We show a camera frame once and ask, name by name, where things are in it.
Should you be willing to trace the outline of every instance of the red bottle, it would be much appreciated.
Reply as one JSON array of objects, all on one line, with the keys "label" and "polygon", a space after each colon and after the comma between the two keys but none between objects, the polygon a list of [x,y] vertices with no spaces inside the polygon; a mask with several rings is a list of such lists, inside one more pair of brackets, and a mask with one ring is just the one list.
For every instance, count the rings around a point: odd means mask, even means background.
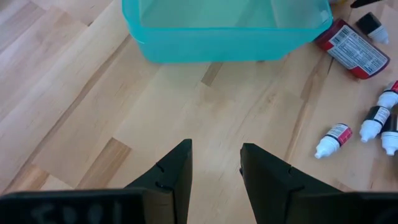
[{"label": "red bottle", "polygon": [[342,19],[337,19],[315,39],[315,43],[360,79],[377,75],[390,62],[385,53],[362,38]]}]

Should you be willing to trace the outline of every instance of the wooden floor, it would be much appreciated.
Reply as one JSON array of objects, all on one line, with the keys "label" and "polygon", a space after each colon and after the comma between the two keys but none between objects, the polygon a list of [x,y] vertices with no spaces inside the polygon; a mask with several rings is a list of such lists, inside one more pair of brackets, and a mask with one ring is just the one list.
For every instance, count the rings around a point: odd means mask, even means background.
[{"label": "wooden floor", "polygon": [[[193,139],[189,223],[254,223],[239,174],[253,142],[341,190],[398,190],[398,157],[359,127],[398,79],[398,1],[373,11],[391,64],[359,81],[307,44],[277,62],[156,65],[112,0],[0,1],[0,192],[124,187],[181,140]],[[314,158],[335,123],[353,138]]]}]

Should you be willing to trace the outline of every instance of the small paint bottle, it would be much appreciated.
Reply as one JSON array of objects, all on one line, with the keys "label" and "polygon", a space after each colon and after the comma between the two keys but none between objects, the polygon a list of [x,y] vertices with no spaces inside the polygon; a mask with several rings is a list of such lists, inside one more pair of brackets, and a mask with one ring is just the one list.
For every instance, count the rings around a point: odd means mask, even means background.
[{"label": "small paint bottle", "polygon": [[385,53],[362,38],[342,19],[337,19],[314,42],[360,79],[377,75],[390,62]]},{"label": "small paint bottle", "polygon": [[391,109],[398,103],[398,81],[393,81],[388,84],[377,102],[378,106]]},{"label": "small paint bottle", "polygon": [[359,134],[362,142],[374,139],[390,116],[390,111],[383,106],[373,106],[362,123]]},{"label": "small paint bottle", "polygon": [[370,39],[382,44],[388,44],[388,33],[377,17],[369,12],[356,22],[356,26]]},{"label": "small paint bottle", "polygon": [[398,115],[388,117],[381,133],[381,144],[388,156],[393,156],[398,150]]},{"label": "small paint bottle", "polygon": [[334,125],[321,139],[317,146],[315,158],[328,157],[336,152],[351,136],[353,131],[346,124]]}]

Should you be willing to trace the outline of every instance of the barcode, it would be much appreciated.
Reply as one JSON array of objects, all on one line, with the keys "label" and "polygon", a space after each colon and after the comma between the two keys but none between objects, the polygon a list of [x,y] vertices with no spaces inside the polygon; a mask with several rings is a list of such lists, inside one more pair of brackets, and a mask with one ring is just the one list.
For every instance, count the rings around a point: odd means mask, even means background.
[{"label": "barcode", "polygon": [[338,45],[344,38],[347,37],[348,34],[349,34],[348,27],[347,26],[343,26],[343,28],[339,31],[339,33],[336,34],[335,37],[332,38],[330,41],[334,45]]}]

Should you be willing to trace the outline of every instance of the plastic bin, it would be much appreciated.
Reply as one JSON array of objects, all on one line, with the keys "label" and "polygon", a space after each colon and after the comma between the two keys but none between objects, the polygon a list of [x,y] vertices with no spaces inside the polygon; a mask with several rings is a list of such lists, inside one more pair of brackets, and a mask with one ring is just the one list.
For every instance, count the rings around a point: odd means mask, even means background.
[{"label": "plastic bin", "polygon": [[157,63],[276,60],[333,22],[328,0],[123,0],[145,58]]}]

